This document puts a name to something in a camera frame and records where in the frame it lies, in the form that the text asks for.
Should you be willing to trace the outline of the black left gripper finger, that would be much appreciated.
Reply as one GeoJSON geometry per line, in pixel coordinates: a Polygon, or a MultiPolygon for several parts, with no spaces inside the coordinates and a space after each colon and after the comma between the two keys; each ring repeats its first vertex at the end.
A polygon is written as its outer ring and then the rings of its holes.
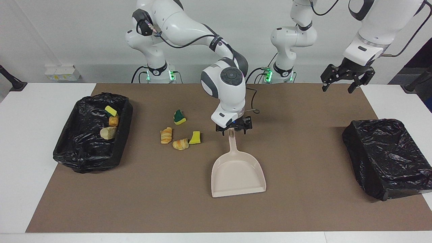
{"type": "Polygon", "coordinates": [[[361,85],[368,85],[370,80],[373,78],[374,73],[364,73],[364,75],[361,78],[358,78],[358,76],[354,77],[354,81],[351,83],[351,85],[348,88],[348,93],[352,94],[357,87],[360,87],[361,85]]]}
{"type": "Polygon", "coordinates": [[[338,75],[338,67],[336,66],[327,66],[323,73],[321,74],[321,81],[323,83],[322,91],[326,92],[330,85],[334,83],[335,79],[337,79],[338,75]]]}

